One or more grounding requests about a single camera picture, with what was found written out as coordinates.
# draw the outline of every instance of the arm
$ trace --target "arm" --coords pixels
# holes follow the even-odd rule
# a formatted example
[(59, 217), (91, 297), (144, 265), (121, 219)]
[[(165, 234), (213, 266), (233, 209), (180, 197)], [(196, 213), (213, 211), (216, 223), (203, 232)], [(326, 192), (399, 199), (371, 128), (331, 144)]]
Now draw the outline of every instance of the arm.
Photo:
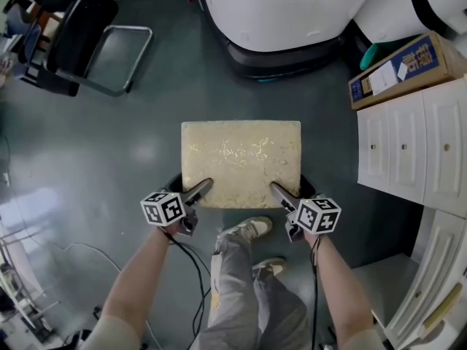
[[(316, 237), (305, 232), (310, 246), (313, 246)], [(342, 349), (354, 335), (373, 328), (370, 302), (357, 278), (327, 236), (321, 238), (317, 264), (336, 328), (337, 344)]]
[[(177, 225), (166, 230), (175, 234)], [(156, 227), (118, 275), (105, 301), (102, 317), (122, 319), (142, 337), (168, 248), (168, 238)]]

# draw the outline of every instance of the white sneaker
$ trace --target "white sneaker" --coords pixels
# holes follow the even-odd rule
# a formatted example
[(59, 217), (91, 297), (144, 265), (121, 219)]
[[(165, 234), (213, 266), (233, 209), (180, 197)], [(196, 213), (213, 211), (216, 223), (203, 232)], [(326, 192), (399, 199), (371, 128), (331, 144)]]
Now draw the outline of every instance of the white sneaker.
[(257, 265), (254, 265), (253, 272), (261, 268), (267, 268), (274, 274), (274, 276), (276, 276), (278, 273), (283, 272), (285, 267), (287, 267), (287, 262), (285, 261), (285, 258), (275, 257), (269, 258), (267, 260), (264, 260), (263, 262), (259, 262)]
[(266, 235), (272, 229), (272, 220), (268, 217), (253, 217), (244, 220), (242, 223), (224, 230), (218, 238), (224, 235), (238, 235), (247, 241)]

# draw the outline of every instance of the drawer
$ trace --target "drawer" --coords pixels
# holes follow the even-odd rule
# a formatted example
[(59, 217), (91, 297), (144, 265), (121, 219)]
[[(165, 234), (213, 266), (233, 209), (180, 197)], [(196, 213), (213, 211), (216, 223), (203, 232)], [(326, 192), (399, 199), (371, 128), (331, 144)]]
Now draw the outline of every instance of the drawer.
[(421, 93), (385, 104), (389, 122), (390, 175), (388, 192), (422, 203), (425, 191), (426, 130)]
[(427, 134), (423, 203), (467, 215), (467, 87), (464, 79), (422, 92)]
[(437, 211), (430, 241), (417, 275), (400, 308), (387, 326), (391, 343), (400, 343), (420, 325), (446, 279), (463, 234), (465, 220)]
[(358, 182), (387, 192), (389, 185), (389, 133), (386, 108), (376, 105), (358, 116)]

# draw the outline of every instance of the grey floor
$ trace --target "grey floor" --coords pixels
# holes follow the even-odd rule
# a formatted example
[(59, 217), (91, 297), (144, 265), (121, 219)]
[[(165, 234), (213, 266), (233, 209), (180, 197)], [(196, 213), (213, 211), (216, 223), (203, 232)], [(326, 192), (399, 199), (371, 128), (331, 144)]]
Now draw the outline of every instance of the grey floor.
[[(110, 98), (81, 87), (76, 98), (68, 98), (22, 82), (2, 91), (7, 140), (1, 143), (1, 162), (11, 186), (1, 187), (0, 215), (4, 222), (9, 217), (9, 230), (37, 233), (24, 245), (46, 289), (41, 304), (61, 302), (47, 315), (60, 334), (94, 325), (92, 309), (104, 302), (117, 271), (84, 246), (63, 252), (50, 242), (63, 248), (87, 243), (123, 266), (150, 231), (139, 200), (180, 171), (184, 121), (301, 121), (302, 173), (342, 207), (332, 239), (344, 259), (356, 267), (410, 252), (421, 208), (357, 184), (357, 117), (347, 95), (350, 70), (342, 60), (274, 82), (242, 79), (227, 66), (196, 4), (120, 0), (119, 5), (117, 22), (149, 26), (157, 35), (128, 95)], [(136, 48), (139, 39), (126, 49)], [(111, 64), (119, 54), (131, 55), (104, 53), (93, 76), (122, 79), (124, 66)], [(190, 243), (209, 261), (217, 228), (254, 214), (275, 221), (274, 231), (254, 246), (255, 260), (286, 257), (282, 280), (312, 306), (309, 248), (289, 244), (283, 211), (201, 209)], [(208, 285), (206, 274), (204, 281)], [(166, 350), (190, 343), (199, 295), (191, 262), (172, 247), (150, 315)], [(319, 307), (318, 339), (326, 341), (330, 319), (322, 293)]]

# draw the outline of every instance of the beige sleeve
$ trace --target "beige sleeve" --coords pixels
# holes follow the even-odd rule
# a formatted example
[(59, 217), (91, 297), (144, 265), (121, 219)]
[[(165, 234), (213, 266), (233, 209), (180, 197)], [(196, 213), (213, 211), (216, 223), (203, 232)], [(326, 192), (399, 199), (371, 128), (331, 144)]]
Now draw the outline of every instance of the beige sleeve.
[(122, 319), (101, 318), (80, 350), (139, 350), (136, 332)]
[(341, 350), (385, 350), (376, 330), (364, 330), (350, 338)]

